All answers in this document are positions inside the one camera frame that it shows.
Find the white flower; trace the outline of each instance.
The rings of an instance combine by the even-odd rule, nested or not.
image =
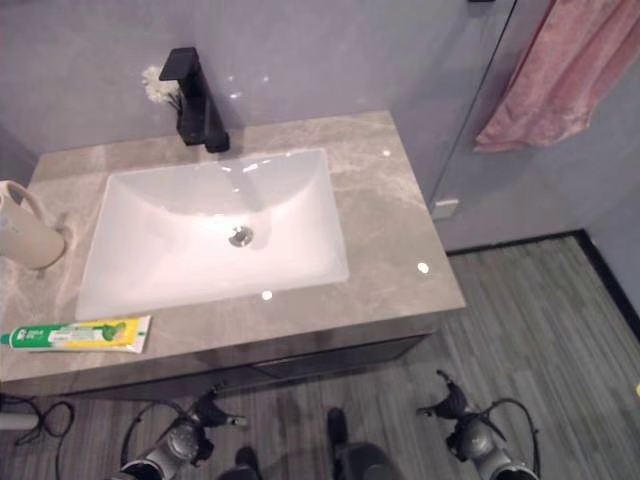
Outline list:
[[[151,65],[142,72],[142,84],[147,92],[147,97],[154,103],[169,103],[172,95],[178,94],[178,82],[160,80],[160,67]]]

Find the electrical outlet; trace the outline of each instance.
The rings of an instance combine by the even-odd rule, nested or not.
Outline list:
[[[460,200],[458,200],[457,198],[438,200],[433,204],[433,208],[431,209],[431,218],[433,220],[442,220],[445,218],[449,218],[454,214],[459,204]]]

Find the gray marble countertop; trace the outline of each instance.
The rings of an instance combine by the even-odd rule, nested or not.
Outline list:
[[[63,229],[68,251],[41,272],[1,260],[3,331],[74,320],[107,177],[123,170],[324,148],[349,279],[277,292],[269,302],[252,295],[149,312],[151,333],[140,355],[27,353],[3,347],[3,389],[55,379],[51,388],[60,393],[180,375],[242,363],[254,358],[252,346],[263,350],[262,357],[278,358],[291,348],[272,340],[305,342],[304,334],[313,332],[315,347],[322,348],[331,346],[331,332],[338,329],[373,328],[381,321],[393,328],[390,319],[464,306],[388,112],[248,127],[230,135],[232,149],[221,155],[187,148],[177,136],[43,155],[29,190],[40,198],[49,222]],[[428,274],[418,271],[419,262],[429,265]]]

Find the power cord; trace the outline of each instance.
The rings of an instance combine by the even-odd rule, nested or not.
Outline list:
[[[15,446],[19,447],[21,445],[29,444],[37,440],[38,438],[40,438],[43,432],[52,438],[58,439],[58,447],[56,448],[56,457],[55,457],[55,475],[56,475],[56,480],[62,480],[62,476],[60,475],[60,452],[62,450],[62,444],[64,442],[64,439],[66,438],[67,434],[71,430],[71,427],[73,426],[73,422],[75,421],[75,418],[76,418],[75,407],[71,405],[69,402],[58,401],[51,404],[49,408],[47,408],[43,412],[35,404],[34,399],[35,397],[16,397],[13,395],[1,394],[0,410],[1,410],[1,407],[4,405],[27,405],[33,411],[33,413],[38,417],[38,423],[36,424],[36,426],[33,427],[24,435],[22,435],[21,437],[19,437],[14,442]],[[67,410],[68,419],[65,427],[59,432],[57,432],[53,428],[51,428],[51,425],[49,425],[49,423],[47,422],[47,419],[55,410],[60,408],[64,408]]]

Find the black faucet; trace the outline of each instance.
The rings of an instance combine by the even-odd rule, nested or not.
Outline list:
[[[229,135],[220,120],[195,47],[171,50],[160,80],[177,80],[180,85],[177,129],[185,145],[204,143],[209,153],[229,150]]]

